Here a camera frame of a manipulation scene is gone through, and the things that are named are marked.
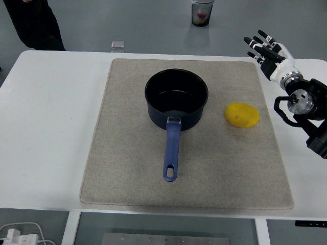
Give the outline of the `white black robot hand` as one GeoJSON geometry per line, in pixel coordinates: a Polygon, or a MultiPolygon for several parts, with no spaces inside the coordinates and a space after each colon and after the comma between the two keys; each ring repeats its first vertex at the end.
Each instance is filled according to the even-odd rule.
{"type": "Polygon", "coordinates": [[[248,56],[260,66],[262,73],[271,81],[286,89],[286,81],[290,78],[301,78],[300,71],[295,67],[295,60],[280,42],[258,30],[260,37],[244,37],[246,44],[253,50],[248,56]]]}

